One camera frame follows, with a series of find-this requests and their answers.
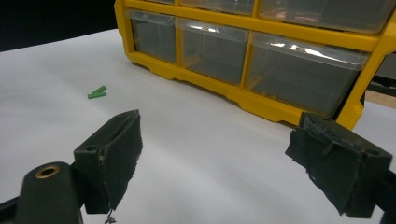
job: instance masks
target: dark floor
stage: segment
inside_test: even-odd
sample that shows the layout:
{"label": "dark floor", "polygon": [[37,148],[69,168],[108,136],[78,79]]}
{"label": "dark floor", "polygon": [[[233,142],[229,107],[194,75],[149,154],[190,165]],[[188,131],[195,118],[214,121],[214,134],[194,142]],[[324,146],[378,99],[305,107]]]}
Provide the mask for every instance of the dark floor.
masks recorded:
{"label": "dark floor", "polygon": [[390,78],[386,80],[383,79],[382,77],[375,76],[367,90],[396,97],[396,80]]}
{"label": "dark floor", "polygon": [[115,28],[114,0],[0,0],[0,51]]}

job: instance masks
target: green plastic piece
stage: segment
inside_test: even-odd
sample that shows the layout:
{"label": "green plastic piece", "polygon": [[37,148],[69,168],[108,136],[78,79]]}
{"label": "green plastic piece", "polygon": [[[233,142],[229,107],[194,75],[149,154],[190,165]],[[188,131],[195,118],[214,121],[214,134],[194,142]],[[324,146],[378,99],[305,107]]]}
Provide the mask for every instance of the green plastic piece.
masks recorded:
{"label": "green plastic piece", "polygon": [[88,99],[97,98],[97,97],[101,97],[101,96],[106,96],[106,93],[101,91],[101,92],[95,92],[92,94],[88,94]]}
{"label": "green plastic piece", "polygon": [[97,89],[96,91],[93,91],[92,94],[94,93],[98,93],[98,92],[102,92],[106,90],[106,86],[101,86],[99,89]]}

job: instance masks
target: black mechanical arm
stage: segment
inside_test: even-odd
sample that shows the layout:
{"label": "black mechanical arm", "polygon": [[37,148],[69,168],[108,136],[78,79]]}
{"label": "black mechanical arm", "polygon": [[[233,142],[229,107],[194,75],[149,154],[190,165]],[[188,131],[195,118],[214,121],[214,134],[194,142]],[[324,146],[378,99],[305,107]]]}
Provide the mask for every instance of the black mechanical arm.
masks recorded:
{"label": "black mechanical arm", "polygon": [[82,223],[83,204],[88,214],[111,213],[127,190],[142,147],[139,111],[113,117],[74,150],[73,164],[56,161],[29,172],[21,195],[0,204],[0,224]]}
{"label": "black mechanical arm", "polygon": [[396,175],[387,151],[331,119],[303,113],[286,154],[340,215],[369,218],[378,205],[385,212],[381,223],[396,223]]}

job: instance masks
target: white table surface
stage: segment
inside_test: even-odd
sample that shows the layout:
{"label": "white table surface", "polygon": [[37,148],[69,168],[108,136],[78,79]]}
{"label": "white table surface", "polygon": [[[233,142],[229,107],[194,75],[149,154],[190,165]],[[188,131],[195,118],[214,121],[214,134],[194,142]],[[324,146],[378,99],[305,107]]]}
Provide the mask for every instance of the white table surface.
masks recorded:
{"label": "white table surface", "polygon": [[[106,85],[107,96],[87,99]],[[284,154],[291,128],[133,65],[117,30],[0,52],[0,202],[114,115],[139,109],[143,153],[117,223],[378,223],[340,217]],[[366,103],[354,132],[396,154],[396,110]],[[396,172],[396,165],[391,165]],[[104,223],[106,215],[86,215]]]}

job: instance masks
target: plastic drawer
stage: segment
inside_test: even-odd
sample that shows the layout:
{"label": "plastic drawer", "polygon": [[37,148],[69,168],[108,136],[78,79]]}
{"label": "plastic drawer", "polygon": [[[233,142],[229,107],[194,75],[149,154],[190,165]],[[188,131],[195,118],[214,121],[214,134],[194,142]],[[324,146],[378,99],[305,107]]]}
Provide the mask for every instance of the plastic drawer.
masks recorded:
{"label": "plastic drawer", "polygon": [[367,54],[253,33],[247,87],[331,118],[367,61]]}
{"label": "plastic drawer", "polygon": [[176,62],[176,28],[175,17],[129,9],[134,29],[136,51],[154,58]]}
{"label": "plastic drawer", "polygon": [[248,30],[177,18],[182,66],[231,84],[241,82]]}
{"label": "plastic drawer", "polygon": [[180,0],[180,4],[189,7],[228,12],[240,15],[251,15],[254,0]]}
{"label": "plastic drawer", "polygon": [[260,16],[359,33],[377,33],[396,0],[265,0]]}
{"label": "plastic drawer", "polygon": [[164,4],[167,4],[167,5],[174,5],[175,4],[175,0],[146,0],[146,1],[164,3]]}

